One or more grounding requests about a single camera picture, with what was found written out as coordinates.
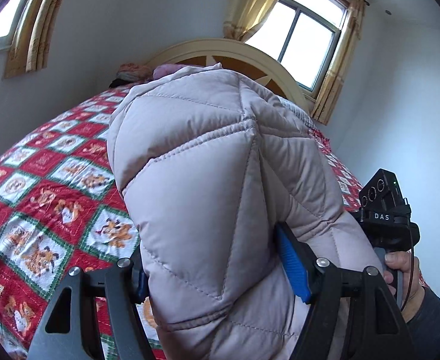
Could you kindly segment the dark blue right sleeve forearm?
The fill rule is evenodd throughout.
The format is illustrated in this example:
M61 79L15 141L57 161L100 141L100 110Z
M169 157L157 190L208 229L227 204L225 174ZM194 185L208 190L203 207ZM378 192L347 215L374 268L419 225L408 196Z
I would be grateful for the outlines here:
M431 289L407 326L417 359L440 359L440 298Z

